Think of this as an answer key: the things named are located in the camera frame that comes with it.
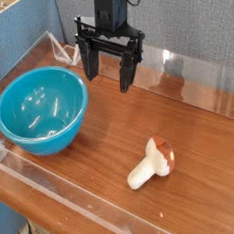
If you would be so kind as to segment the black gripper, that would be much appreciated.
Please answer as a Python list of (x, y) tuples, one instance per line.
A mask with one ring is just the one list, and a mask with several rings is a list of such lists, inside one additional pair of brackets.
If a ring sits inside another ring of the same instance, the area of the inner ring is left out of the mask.
[(138, 6), (141, 0), (94, 0), (94, 16), (77, 15), (76, 43), (85, 75), (93, 80), (98, 75), (100, 51), (122, 57), (120, 68), (121, 92), (133, 84), (137, 63), (142, 61), (145, 33), (128, 24), (128, 7)]

